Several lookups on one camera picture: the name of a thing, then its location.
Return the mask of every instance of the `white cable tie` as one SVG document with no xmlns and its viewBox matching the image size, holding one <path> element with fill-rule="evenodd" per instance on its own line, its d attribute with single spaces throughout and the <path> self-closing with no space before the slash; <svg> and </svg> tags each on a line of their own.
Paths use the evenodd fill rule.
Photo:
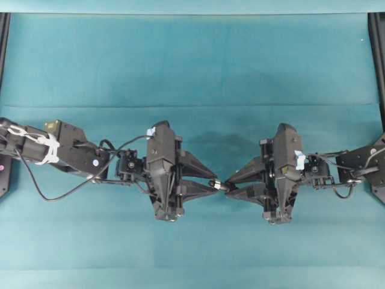
<svg viewBox="0 0 385 289">
<path fill-rule="evenodd" d="M 30 140 L 32 140 L 34 142 L 37 141 L 37 139 L 34 137 L 31 137 L 25 129 L 23 129 L 19 126 L 16 126 L 16 125 L 10 125 L 10 127 L 8 128 L 8 132 L 10 132 L 13 135 L 18 135 L 20 137 L 29 138 Z"/>
<path fill-rule="evenodd" d="M 49 138 L 46 138 L 46 137 L 38 137 L 37 138 L 37 143 L 39 143 L 41 145 L 45 145 L 48 147 L 48 152 L 47 152 L 46 156 L 44 157 L 44 159 L 39 163 L 35 163 L 39 166 L 42 164 L 59 162 L 58 148 L 60 147 L 60 144 L 56 140 L 56 138 L 53 134 L 48 133 L 48 136 L 49 136 Z"/>
</svg>

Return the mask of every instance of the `teal table surface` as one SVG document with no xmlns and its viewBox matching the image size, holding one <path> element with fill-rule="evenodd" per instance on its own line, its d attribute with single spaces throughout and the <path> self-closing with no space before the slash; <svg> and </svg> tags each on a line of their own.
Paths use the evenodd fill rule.
<svg viewBox="0 0 385 289">
<path fill-rule="evenodd" d="M 0 114 L 38 128 L 61 119 L 116 145 L 167 119 L 221 179 L 280 122 L 306 152 L 382 133 L 366 14 L 14 14 Z M 131 148 L 144 156 L 146 143 Z M 51 197 L 82 181 L 32 169 Z M 156 221 L 136 188 L 95 184 L 46 203 L 15 161 L 0 199 L 0 287 L 384 288 L 385 206 L 366 184 L 349 200 L 302 188 L 281 226 L 223 193 L 185 209 Z"/>
</svg>

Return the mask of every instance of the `black metal frame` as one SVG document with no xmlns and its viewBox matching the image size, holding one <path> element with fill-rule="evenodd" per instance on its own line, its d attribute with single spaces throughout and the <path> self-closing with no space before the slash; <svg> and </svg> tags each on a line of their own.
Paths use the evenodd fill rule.
<svg viewBox="0 0 385 289">
<path fill-rule="evenodd" d="M 368 28 L 380 96 L 381 121 L 385 131 L 385 13 L 369 13 Z"/>
<path fill-rule="evenodd" d="M 10 13 L 0 13 L 0 89 L 4 70 L 5 52 L 7 50 Z M 0 155 L 0 197 L 9 190 L 12 157 Z"/>
</svg>

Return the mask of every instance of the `white tape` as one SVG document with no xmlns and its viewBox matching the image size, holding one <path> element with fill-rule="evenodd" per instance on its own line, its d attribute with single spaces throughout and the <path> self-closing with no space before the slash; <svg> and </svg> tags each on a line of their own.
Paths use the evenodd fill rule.
<svg viewBox="0 0 385 289">
<path fill-rule="evenodd" d="M 295 167 L 295 169 L 304 170 L 306 155 L 302 151 L 294 151 L 294 153 L 297 159 L 297 166 Z"/>
</svg>

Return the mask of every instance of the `robotic arm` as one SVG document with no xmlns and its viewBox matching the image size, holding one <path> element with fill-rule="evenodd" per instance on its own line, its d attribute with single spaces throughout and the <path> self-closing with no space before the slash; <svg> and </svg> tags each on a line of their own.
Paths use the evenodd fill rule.
<svg viewBox="0 0 385 289">
<path fill-rule="evenodd" d="M 301 137 L 290 125 L 281 123 L 274 138 L 260 141 L 260 156 L 253 158 L 226 182 L 211 186 L 226 196 L 263 207 L 262 217 L 270 224 L 290 222 L 298 189 L 311 185 L 315 190 L 332 188 L 342 199 L 351 196 L 356 184 L 368 180 L 372 192 L 385 203 L 385 134 L 373 145 L 354 151 L 303 154 Z M 338 168 L 339 183 L 330 175 L 329 164 Z M 252 183 L 237 187 L 241 183 Z M 337 188 L 348 187 L 342 196 Z"/>
<path fill-rule="evenodd" d="M 175 135 L 167 121 L 153 125 L 147 134 L 115 149 L 108 140 L 101 141 L 99 146 L 90 143 L 82 129 L 60 120 L 45 123 L 44 130 L 40 130 L 0 118 L 0 154 L 26 164 L 45 200 L 61 199 L 90 181 L 136 184 L 149 195 L 155 217 L 173 222 L 184 215 L 184 202 L 217 192 L 212 187 L 183 177 L 211 179 L 216 176 L 191 153 L 181 149 L 182 138 Z M 138 158 L 137 151 L 123 150 L 125 145 L 141 137 L 147 137 L 146 157 Z M 108 167 L 115 157 L 118 158 L 115 175 L 119 180 L 110 180 L 107 179 Z M 27 162 L 50 164 L 62 172 L 83 176 L 87 180 L 60 197 L 48 199 L 37 186 Z M 140 182 L 145 183 L 147 189 L 143 189 Z"/>
</svg>

